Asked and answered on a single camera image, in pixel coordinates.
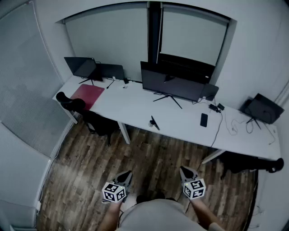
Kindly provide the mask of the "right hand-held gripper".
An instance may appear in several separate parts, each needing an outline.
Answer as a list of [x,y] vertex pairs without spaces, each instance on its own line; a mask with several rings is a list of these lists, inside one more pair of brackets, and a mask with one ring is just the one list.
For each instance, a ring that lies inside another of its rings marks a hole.
[[[181,166],[180,167],[181,181],[185,181],[186,178],[197,178],[198,173],[196,170]],[[197,179],[183,184],[183,193],[190,200],[201,198],[205,195],[206,185],[204,179]]]

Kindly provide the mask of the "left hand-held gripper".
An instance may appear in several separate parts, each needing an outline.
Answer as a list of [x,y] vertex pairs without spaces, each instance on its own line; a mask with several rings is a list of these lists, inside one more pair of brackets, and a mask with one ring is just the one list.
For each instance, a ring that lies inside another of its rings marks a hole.
[[118,203],[125,202],[129,194],[131,186],[132,173],[131,171],[124,171],[117,174],[116,178],[105,183],[102,189],[103,199],[102,203]]

